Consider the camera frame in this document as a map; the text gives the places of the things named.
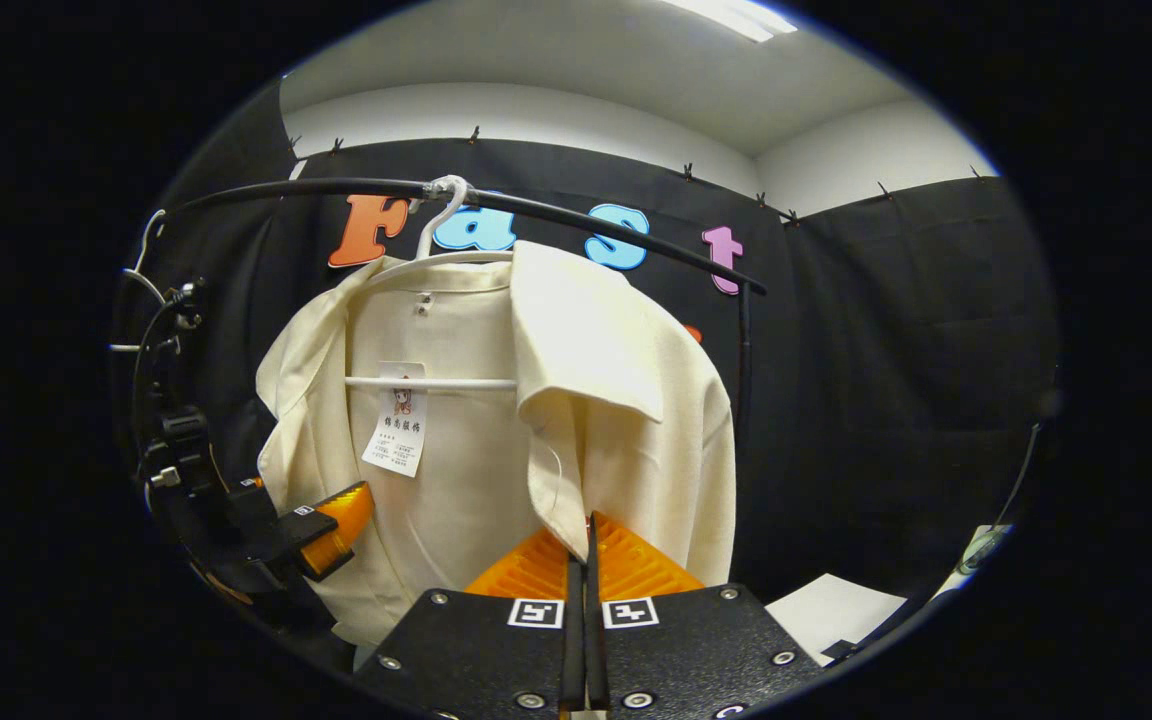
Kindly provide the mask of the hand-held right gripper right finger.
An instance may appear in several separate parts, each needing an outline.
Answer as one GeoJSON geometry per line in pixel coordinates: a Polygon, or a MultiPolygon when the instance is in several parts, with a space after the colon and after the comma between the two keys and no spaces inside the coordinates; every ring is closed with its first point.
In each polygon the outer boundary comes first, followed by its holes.
{"type": "Polygon", "coordinates": [[[586,700],[605,720],[727,720],[823,674],[745,585],[704,585],[600,511],[588,528],[586,700]]]}

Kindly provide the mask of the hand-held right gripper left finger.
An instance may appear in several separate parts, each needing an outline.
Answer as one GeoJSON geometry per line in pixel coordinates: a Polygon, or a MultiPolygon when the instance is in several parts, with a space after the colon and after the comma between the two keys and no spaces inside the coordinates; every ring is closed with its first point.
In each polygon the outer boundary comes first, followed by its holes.
{"type": "Polygon", "coordinates": [[[540,529],[465,591],[431,588],[355,679],[416,717],[573,720],[586,708],[584,566],[540,529]]]}

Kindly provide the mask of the white plastic clothes hanger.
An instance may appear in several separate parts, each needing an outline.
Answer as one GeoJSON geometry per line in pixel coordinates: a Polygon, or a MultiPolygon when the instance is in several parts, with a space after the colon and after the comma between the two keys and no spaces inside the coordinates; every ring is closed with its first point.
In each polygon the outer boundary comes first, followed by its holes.
{"type": "MultiPolygon", "coordinates": [[[[433,268],[435,265],[445,264],[456,264],[456,263],[508,263],[513,259],[511,252],[506,251],[468,251],[468,252],[449,252],[445,255],[430,255],[430,247],[433,245],[433,240],[435,236],[435,229],[442,227],[448,220],[457,213],[461,205],[465,205],[468,195],[473,190],[473,187],[467,182],[467,179],[460,176],[444,176],[440,179],[434,179],[426,187],[429,196],[426,199],[434,200],[444,194],[449,194],[450,199],[444,211],[440,211],[438,215],[430,220],[424,228],[420,229],[419,245],[417,245],[417,251],[415,259],[407,262],[401,265],[392,266],[389,270],[381,270],[381,272],[376,272],[369,279],[371,287],[378,288],[381,283],[388,281],[396,281],[397,278],[403,275],[410,275],[415,272],[424,272],[424,270],[433,268]]],[[[416,378],[416,379],[404,379],[397,377],[353,377],[347,376],[343,382],[348,387],[369,387],[369,388],[411,388],[411,389],[447,389],[447,391],[515,391],[517,389],[517,381],[511,381],[511,379],[431,379],[431,378],[416,378]]]]}
{"type": "MultiPolygon", "coordinates": [[[[142,232],[141,251],[138,251],[136,260],[134,260],[132,266],[126,266],[126,268],[122,268],[122,274],[119,275],[119,282],[116,285],[116,290],[114,293],[113,306],[111,306],[111,309],[113,309],[113,314],[111,314],[111,318],[113,318],[114,331],[116,331],[119,325],[123,323],[122,320],[123,311],[126,310],[126,305],[129,302],[128,293],[131,291],[132,287],[141,287],[143,288],[143,290],[150,293],[150,295],[154,297],[154,300],[157,301],[157,305],[159,306],[166,305],[164,291],[160,291],[160,288],[157,287],[156,283],[152,282],[150,278],[147,278],[145,274],[142,273],[142,265],[145,264],[145,260],[147,258],[147,247],[150,247],[151,236],[156,238],[161,236],[165,228],[165,220],[164,220],[165,217],[166,217],[166,209],[157,209],[156,213],[152,214],[150,219],[147,219],[145,228],[143,228],[142,232]]],[[[160,342],[160,347],[164,344],[174,347],[175,354],[179,355],[180,354],[179,332],[173,332],[168,338],[168,340],[164,340],[160,342]]],[[[109,342],[108,351],[109,354],[115,354],[115,355],[137,354],[138,351],[141,351],[141,346],[109,342]]]]}

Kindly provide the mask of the cream button-up shirt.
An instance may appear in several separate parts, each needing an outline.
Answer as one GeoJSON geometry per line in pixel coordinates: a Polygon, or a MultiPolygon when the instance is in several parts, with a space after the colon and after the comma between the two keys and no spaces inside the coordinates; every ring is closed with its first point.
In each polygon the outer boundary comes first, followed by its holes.
{"type": "Polygon", "coordinates": [[[355,558],[316,596],[351,644],[380,643],[431,588],[465,591],[550,530],[588,555],[594,511],[704,585],[730,577],[736,452],[730,397],[685,325],[626,275],[518,241],[508,263],[435,265],[371,287],[381,258],[323,291],[271,343],[256,392],[275,425],[257,473],[278,511],[369,484],[355,558]],[[415,478],[361,460],[381,361],[431,379],[511,379],[515,391],[429,392],[415,478]]]}

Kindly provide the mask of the black clothes rack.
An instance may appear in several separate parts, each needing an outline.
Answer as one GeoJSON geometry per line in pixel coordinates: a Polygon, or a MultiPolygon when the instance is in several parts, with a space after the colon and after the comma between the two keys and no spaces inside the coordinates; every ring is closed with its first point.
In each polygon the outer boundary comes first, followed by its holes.
{"type": "Polygon", "coordinates": [[[174,215],[189,213],[189,211],[200,211],[214,209],[228,202],[278,199],[285,196],[323,196],[323,195],[381,195],[394,197],[394,199],[416,200],[449,200],[449,209],[453,213],[462,205],[477,206],[477,209],[493,209],[499,211],[511,211],[511,213],[531,217],[543,220],[543,222],[561,223],[567,227],[581,229],[626,243],[647,252],[655,252],[664,258],[669,258],[685,265],[695,266],[696,270],[704,270],[705,273],[718,275],[741,288],[738,300],[738,372],[737,372],[737,406],[735,411],[736,434],[745,435],[749,429],[751,400],[753,400],[753,313],[751,313],[750,295],[758,293],[765,295],[767,287],[755,281],[750,275],[727,268],[717,262],[704,258],[704,256],[691,252],[681,247],[672,245],[664,240],[650,236],[649,233],[636,232],[627,227],[626,223],[608,222],[588,214],[579,214],[576,211],[558,209],[547,202],[521,199],[521,197],[508,194],[493,194],[482,190],[452,191],[439,190],[434,181],[420,183],[416,181],[403,181],[403,179],[285,179],[285,181],[247,184],[232,190],[223,190],[215,194],[202,196],[200,199],[182,202],[175,209],[159,209],[147,219],[143,229],[142,245],[147,247],[147,237],[152,233],[169,222],[174,215]]]}

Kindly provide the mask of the white paper garment tag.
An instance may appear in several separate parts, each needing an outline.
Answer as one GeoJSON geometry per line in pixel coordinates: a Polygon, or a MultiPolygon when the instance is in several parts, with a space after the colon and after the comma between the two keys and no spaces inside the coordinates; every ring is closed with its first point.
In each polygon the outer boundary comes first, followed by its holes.
{"type": "Polygon", "coordinates": [[[429,392],[411,386],[425,379],[420,363],[381,361],[379,366],[378,416],[361,460],[381,470],[415,478],[429,429],[429,392]]]}

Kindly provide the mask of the white ribbed box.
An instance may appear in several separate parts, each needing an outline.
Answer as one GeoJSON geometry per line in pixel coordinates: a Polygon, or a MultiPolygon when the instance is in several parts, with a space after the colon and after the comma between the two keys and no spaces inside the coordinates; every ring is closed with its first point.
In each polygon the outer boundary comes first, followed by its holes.
{"type": "Polygon", "coordinates": [[[765,611],[819,666],[844,655],[908,600],[824,574],[768,602],[765,611]]]}

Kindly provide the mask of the black backdrop cloth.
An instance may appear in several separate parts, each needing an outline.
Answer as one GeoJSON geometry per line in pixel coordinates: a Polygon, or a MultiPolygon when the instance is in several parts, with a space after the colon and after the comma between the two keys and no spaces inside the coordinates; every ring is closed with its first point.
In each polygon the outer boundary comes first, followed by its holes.
{"type": "MultiPolygon", "coordinates": [[[[749,196],[607,152],[403,141],[324,152],[302,179],[430,181],[643,228],[708,255],[728,228],[751,297],[751,414],[732,577],[764,600],[823,573],[914,594],[1005,507],[1030,429],[1053,415],[1059,325],[1041,247],[1002,179],[948,179],[782,223],[749,196]]],[[[255,473],[273,416],[256,366],[294,311],[347,270],[344,194],[172,214],[156,279],[204,276],[185,387],[225,473],[255,473]]]]}

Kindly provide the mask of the ceiling light panel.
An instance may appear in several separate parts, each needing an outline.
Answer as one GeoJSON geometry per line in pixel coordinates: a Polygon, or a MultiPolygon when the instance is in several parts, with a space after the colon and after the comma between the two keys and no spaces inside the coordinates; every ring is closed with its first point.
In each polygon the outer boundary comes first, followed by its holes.
{"type": "Polygon", "coordinates": [[[657,0],[699,15],[755,44],[799,32],[790,20],[753,0],[657,0]]]}

